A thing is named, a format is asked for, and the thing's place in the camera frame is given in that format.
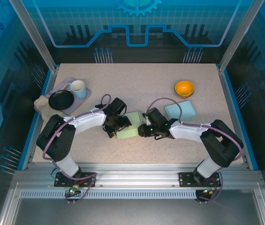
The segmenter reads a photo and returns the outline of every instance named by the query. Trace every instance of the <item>white mug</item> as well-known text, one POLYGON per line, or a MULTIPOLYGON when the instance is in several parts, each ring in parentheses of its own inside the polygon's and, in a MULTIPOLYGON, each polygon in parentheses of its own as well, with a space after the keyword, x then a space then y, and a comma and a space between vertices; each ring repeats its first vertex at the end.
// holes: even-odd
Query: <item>white mug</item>
POLYGON ((70 85, 72 93, 79 99, 84 99, 87 97, 87 88, 84 81, 76 80, 72 83, 69 83, 68 85, 70 85))

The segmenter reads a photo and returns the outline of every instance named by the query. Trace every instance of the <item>speckled table surface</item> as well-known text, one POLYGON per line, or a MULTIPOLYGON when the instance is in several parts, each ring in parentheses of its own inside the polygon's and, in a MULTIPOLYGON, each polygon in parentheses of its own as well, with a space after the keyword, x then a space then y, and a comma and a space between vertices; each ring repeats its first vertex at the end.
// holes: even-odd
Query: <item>speckled table surface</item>
MULTIPOLYGON (((178 81, 188 80, 195 86, 190 100, 197 117, 192 122, 224 121, 233 129, 227 102, 215 64, 61 64, 55 82, 58 85, 68 77, 81 79, 92 95, 72 115, 92 109, 101 97, 109 93, 112 100, 120 98, 127 104, 127 112, 145 111, 157 98, 169 97, 183 101, 174 93, 178 81)), ((154 107, 165 115, 158 101, 154 107)), ((199 163, 207 157, 202 143, 185 139, 132 137, 110 139, 102 127, 93 127, 78 134, 71 147, 76 162, 85 163, 199 163)), ((37 147, 34 162, 44 162, 37 147)))

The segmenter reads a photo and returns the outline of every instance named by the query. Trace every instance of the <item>vent grille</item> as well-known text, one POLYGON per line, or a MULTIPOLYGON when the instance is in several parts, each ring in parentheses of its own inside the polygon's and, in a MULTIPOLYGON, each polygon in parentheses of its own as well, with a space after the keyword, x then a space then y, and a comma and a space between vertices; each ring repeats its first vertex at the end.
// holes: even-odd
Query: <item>vent grille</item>
MULTIPOLYGON (((23 190, 21 198, 64 198, 65 190, 23 190)), ((90 190, 88 199, 195 199, 195 190, 90 190)))

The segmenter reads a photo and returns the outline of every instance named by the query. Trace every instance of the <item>light green block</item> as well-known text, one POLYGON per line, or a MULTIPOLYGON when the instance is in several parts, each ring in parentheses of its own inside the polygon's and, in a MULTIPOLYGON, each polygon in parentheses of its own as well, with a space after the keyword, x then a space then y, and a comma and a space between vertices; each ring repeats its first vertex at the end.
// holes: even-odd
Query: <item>light green block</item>
POLYGON ((138 136, 138 127, 142 124, 141 113, 137 112, 129 112, 125 114, 128 117, 129 121, 132 123, 131 126, 124 128, 121 131, 117 132, 117 139, 124 139, 128 137, 138 136))

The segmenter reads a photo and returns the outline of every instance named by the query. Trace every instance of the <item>purple tray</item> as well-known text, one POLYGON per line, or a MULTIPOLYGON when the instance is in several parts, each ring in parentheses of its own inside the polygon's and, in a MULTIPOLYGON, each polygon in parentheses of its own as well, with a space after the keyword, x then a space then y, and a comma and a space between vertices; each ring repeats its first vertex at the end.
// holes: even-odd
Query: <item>purple tray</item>
MULTIPOLYGON (((68 84, 68 83, 72 83, 73 81, 76 81, 77 79, 73 78, 73 77, 69 77, 67 79, 65 79, 62 83, 60 83, 57 87, 55 87, 54 89, 52 89, 47 95, 45 95, 45 97, 49 98, 51 94, 53 94, 54 92, 58 91, 58 90, 61 90, 65 84, 68 84)), ((74 110, 76 110, 84 101, 86 101, 88 99, 88 97, 90 97, 91 95, 91 91, 90 89, 87 88, 87 96, 86 98, 84 99, 79 99, 78 97, 76 97, 74 95, 74 102, 73 104, 67 108, 67 109, 64 109, 62 110, 63 113, 67 114, 67 115, 70 115, 71 113, 74 112, 74 110)))

